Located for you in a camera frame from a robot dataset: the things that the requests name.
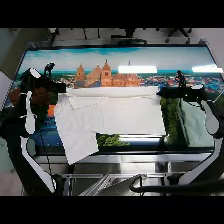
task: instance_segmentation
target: blue sky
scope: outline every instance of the blue sky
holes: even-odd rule
[[[206,47],[132,47],[132,48],[85,48],[28,51],[19,73],[30,67],[43,72],[49,62],[53,71],[76,71],[82,63],[85,70],[108,61],[112,70],[120,65],[155,65],[158,70],[191,70],[193,66],[213,64]]]

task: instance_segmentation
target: white cloth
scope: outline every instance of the white cloth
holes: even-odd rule
[[[98,151],[96,133],[165,135],[158,87],[99,87],[59,94],[55,120],[69,164]]]
[[[181,111],[184,127],[188,136],[189,147],[213,147],[213,137],[208,134],[205,127],[205,112],[199,107],[191,106],[181,99]]]

